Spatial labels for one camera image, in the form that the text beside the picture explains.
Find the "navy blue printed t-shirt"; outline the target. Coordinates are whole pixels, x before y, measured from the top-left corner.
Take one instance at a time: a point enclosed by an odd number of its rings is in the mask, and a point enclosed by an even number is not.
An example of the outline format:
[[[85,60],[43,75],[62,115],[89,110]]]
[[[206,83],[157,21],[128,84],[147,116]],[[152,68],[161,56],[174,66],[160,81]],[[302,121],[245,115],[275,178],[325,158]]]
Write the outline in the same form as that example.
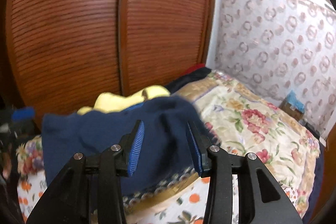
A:
[[[145,135],[134,175],[121,179],[123,195],[151,188],[189,166],[193,168],[186,139],[188,122],[211,137],[193,105],[179,96],[154,98],[117,113],[46,114],[42,122],[46,183],[51,184],[75,153],[91,156],[117,144],[131,133],[137,120],[143,121]]]

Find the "dark circle patterned folded quilt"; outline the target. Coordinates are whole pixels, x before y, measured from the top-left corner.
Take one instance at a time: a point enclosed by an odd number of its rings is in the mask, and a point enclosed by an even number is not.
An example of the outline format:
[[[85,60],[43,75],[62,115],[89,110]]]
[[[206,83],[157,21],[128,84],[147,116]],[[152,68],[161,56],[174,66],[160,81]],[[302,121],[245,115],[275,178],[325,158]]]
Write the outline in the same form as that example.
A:
[[[175,173],[161,180],[157,185],[123,196],[123,206],[126,215],[146,210],[180,193],[198,178],[194,168],[187,167],[180,173]]]

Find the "orange fruit print bedsheet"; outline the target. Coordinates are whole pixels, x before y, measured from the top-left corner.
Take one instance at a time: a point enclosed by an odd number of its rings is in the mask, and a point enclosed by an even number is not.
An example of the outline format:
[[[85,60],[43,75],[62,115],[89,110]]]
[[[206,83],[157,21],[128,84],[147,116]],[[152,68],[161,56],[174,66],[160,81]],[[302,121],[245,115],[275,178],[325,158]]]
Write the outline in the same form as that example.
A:
[[[210,179],[188,180],[126,210],[128,223],[202,223],[205,215]],[[17,186],[18,202],[24,221],[46,190],[43,170],[20,179]]]

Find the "floral cream blanket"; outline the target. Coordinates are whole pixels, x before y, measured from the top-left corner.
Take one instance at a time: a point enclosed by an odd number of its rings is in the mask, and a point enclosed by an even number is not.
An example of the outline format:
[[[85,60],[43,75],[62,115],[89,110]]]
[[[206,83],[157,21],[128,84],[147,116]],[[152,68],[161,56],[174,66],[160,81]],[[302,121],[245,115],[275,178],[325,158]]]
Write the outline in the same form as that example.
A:
[[[255,153],[308,221],[323,177],[319,141],[294,118],[219,71],[201,68],[167,85],[190,101],[213,141],[232,155]]]

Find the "yellow plush toy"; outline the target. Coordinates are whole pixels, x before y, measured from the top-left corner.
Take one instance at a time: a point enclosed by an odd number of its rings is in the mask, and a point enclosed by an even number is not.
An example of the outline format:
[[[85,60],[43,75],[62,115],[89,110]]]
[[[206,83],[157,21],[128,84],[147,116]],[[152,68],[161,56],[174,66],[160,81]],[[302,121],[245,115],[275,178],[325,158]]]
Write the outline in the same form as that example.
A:
[[[169,97],[167,88],[159,85],[152,85],[144,88],[130,96],[123,97],[110,92],[101,93],[93,107],[84,106],[77,111],[77,114],[84,115],[92,110],[102,113],[121,112],[129,107],[144,103],[157,97]]]

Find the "louvered wooden wardrobe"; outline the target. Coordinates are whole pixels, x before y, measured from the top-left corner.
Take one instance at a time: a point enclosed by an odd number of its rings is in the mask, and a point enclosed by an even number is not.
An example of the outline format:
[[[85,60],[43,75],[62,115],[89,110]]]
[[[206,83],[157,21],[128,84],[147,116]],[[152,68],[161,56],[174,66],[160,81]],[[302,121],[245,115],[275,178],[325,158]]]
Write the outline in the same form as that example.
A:
[[[1,85],[35,122],[206,61],[214,0],[1,0]]]

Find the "circle patterned sheer curtain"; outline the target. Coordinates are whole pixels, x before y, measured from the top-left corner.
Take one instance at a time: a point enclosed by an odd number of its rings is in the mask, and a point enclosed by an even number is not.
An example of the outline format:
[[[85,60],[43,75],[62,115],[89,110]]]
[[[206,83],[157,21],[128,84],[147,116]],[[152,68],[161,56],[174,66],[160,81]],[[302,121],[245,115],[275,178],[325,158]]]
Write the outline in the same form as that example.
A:
[[[214,65],[281,104],[294,93],[323,137],[335,124],[335,12],[309,0],[221,0]]]

